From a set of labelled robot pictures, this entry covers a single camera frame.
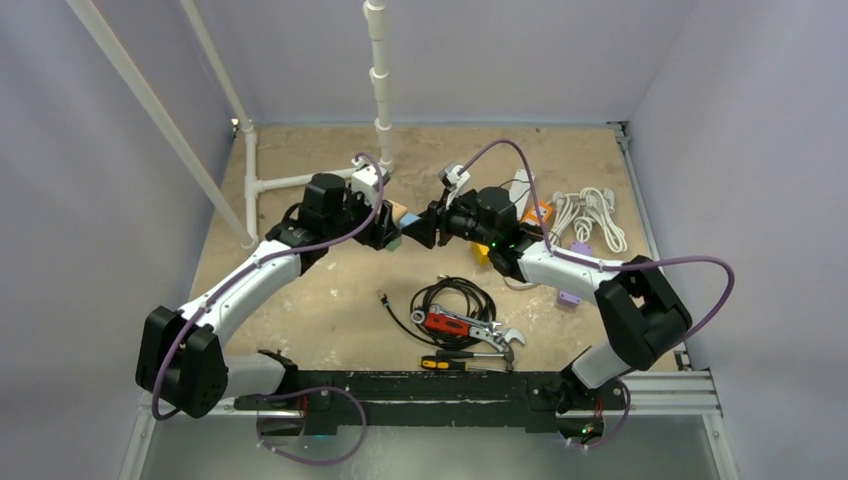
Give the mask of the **white power strip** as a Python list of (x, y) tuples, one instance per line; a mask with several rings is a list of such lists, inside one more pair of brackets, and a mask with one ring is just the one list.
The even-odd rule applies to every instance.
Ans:
[(528, 173), (525, 169), (517, 169), (513, 178), (505, 184), (508, 188), (509, 200), (515, 206), (518, 218), (521, 218), (527, 210), (528, 199), (532, 197), (530, 180), (534, 179), (533, 173)]

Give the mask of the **blue plug adapter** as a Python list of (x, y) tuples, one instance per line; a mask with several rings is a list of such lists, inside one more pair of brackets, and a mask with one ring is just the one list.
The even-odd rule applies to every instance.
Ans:
[(419, 217), (418, 215), (416, 215), (416, 214), (412, 214), (412, 213), (406, 213), (406, 214), (405, 214), (405, 215), (404, 215), (404, 216), (403, 216), (403, 217), (399, 220), (399, 228), (400, 228), (401, 230), (404, 230), (404, 229), (406, 229), (407, 227), (409, 227), (409, 226), (411, 226), (411, 225), (415, 224), (415, 223), (416, 223), (416, 222), (418, 222), (419, 220), (420, 220), (420, 217)]

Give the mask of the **green cube adapter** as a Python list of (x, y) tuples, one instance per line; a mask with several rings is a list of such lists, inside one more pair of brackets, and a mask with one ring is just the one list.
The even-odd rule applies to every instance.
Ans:
[(385, 246), (385, 249), (386, 249), (387, 251), (389, 251), (389, 252), (394, 252), (394, 251), (396, 251), (396, 250), (397, 250), (397, 249), (401, 246), (401, 244), (402, 244), (402, 238), (401, 238), (401, 237), (398, 237), (398, 238), (395, 238), (395, 239), (391, 240), (391, 241), (390, 241), (390, 242), (389, 242), (389, 243)]

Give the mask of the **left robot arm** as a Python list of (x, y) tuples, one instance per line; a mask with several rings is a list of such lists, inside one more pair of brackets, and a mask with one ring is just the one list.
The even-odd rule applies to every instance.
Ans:
[(135, 382), (159, 403), (193, 418), (220, 400), (259, 396), (284, 409), (297, 399), (296, 365), (279, 353), (226, 357), (224, 348), (243, 323), (276, 292), (302, 277), (330, 247), (354, 240), (374, 250), (400, 236), (385, 197), (390, 174), (365, 167), (350, 179), (314, 175), (300, 202), (289, 207), (253, 253), (206, 293), (171, 310), (159, 306), (144, 323)]

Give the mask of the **yellow cube socket adapter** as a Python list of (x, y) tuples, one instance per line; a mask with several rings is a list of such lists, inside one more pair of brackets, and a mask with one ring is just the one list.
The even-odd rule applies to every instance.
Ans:
[(491, 261), (488, 258), (490, 248), (486, 245), (471, 243), (470, 250), (473, 258), (479, 266), (489, 266)]

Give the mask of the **wooden cube adapter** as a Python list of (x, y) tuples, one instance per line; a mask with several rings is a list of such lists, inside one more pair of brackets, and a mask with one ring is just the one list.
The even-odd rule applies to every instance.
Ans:
[(392, 223), (395, 226), (397, 226), (398, 228), (400, 228), (401, 220), (408, 213), (408, 208), (406, 206), (399, 204), (397, 202), (394, 202), (394, 201), (390, 201), (389, 204), (391, 206)]

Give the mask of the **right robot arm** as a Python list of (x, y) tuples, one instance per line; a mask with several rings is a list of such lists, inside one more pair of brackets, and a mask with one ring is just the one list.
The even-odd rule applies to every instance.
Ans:
[(692, 316), (659, 268), (644, 256), (603, 261), (549, 246), (538, 225), (520, 222), (501, 187), (445, 194), (401, 221), (404, 235), (432, 249), (461, 238), (488, 247), (505, 278), (563, 290), (596, 306), (606, 339), (564, 370), (561, 392), (576, 407), (596, 399), (601, 386), (632, 370), (646, 371), (677, 345)]

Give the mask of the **purple power strip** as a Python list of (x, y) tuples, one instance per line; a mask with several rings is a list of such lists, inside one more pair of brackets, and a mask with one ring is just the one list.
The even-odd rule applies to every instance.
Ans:
[[(570, 250), (573, 253), (579, 253), (586, 256), (591, 256), (593, 251), (588, 243), (573, 241)], [(556, 297), (556, 303), (562, 307), (577, 307), (582, 302), (582, 299), (571, 292), (559, 290)]]

